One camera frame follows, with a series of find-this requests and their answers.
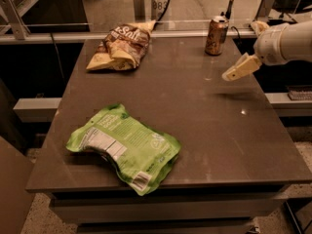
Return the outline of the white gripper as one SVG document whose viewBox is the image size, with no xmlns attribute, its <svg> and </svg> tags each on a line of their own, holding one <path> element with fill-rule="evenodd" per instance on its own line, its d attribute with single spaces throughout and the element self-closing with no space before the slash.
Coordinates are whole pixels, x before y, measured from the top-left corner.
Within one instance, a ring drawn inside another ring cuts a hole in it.
<svg viewBox="0 0 312 234">
<path fill-rule="evenodd" d="M 288 60 L 282 53 L 282 36 L 288 23 L 269 26 L 266 22 L 254 20 L 251 28 L 257 37 L 253 48 L 255 55 L 244 53 L 234 65 L 228 68 L 222 78 L 225 81 L 234 81 L 248 76 L 259 70 L 261 65 L 282 65 Z"/>
</svg>

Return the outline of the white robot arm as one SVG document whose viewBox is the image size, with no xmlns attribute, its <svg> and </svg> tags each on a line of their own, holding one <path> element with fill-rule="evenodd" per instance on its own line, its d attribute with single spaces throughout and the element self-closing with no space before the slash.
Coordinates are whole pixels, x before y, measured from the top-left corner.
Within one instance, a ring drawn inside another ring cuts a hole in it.
<svg viewBox="0 0 312 234">
<path fill-rule="evenodd" d="M 261 21 L 252 23 L 257 39 L 254 54 L 244 53 L 222 78 L 234 81 L 249 76 L 265 64 L 282 65 L 293 60 L 312 61 L 312 21 L 268 26 Z"/>
</svg>

